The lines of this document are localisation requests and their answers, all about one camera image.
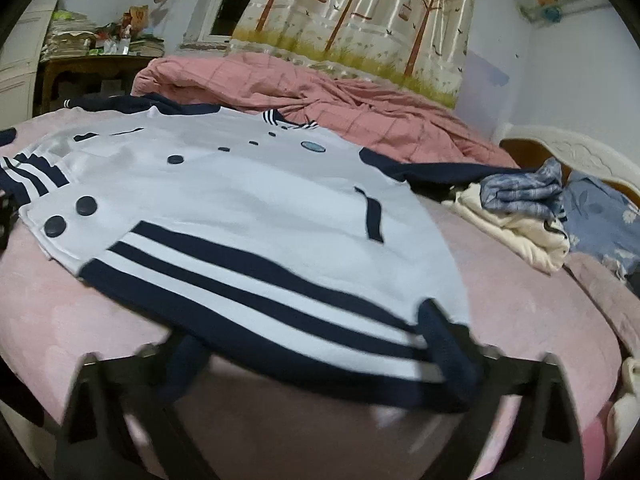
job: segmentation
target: paper stack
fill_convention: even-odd
[[[95,44],[94,22],[84,14],[57,10],[51,17],[40,61],[57,57],[86,56]]]
[[[130,56],[162,57],[164,55],[164,40],[151,35],[144,35],[129,44]]]

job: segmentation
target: circular patch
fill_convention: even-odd
[[[56,236],[60,236],[66,229],[65,219],[60,215],[55,215],[49,217],[46,222],[44,222],[44,234],[49,238],[55,238]]]
[[[80,216],[91,216],[98,209],[98,203],[92,196],[81,196],[76,200],[76,212]]]
[[[300,142],[300,146],[316,153],[324,153],[326,151],[324,146],[321,146],[316,142],[311,142],[310,140],[304,140],[303,142]]]
[[[184,162],[184,157],[181,155],[169,155],[166,158],[166,161],[169,164],[182,164]]]

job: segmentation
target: window frame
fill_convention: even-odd
[[[229,43],[229,41],[231,40],[231,36],[210,34],[211,29],[213,28],[213,24],[218,16],[218,12],[220,11],[221,5],[222,0],[209,1],[209,8],[207,9],[207,13],[205,14],[198,41],[201,41],[203,43]]]

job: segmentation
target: white cloth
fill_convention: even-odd
[[[620,452],[640,420],[640,361],[629,357],[622,363],[620,374],[623,394],[611,407],[607,416],[610,460]]]
[[[524,213],[487,211],[480,202],[480,184],[470,184],[456,192],[455,200],[442,204],[506,245],[535,269],[552,273],[562,267],[569,252],[568,236],[558,220],[547,222]]]
[[[44,250],[108,296],[261,373],[434,408],[418,306],[468,324],[466,291],[409,185],[360,149],[315,125],[153,107],[45,136],[0,176]]]

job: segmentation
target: white headboard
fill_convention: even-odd
[[[503,123],[494,131],[492,141],[500,144],[505,139],[532,140],[566,166],[622,184],[640,195],[640,167],[610,146],[585,134],[552,126]]]

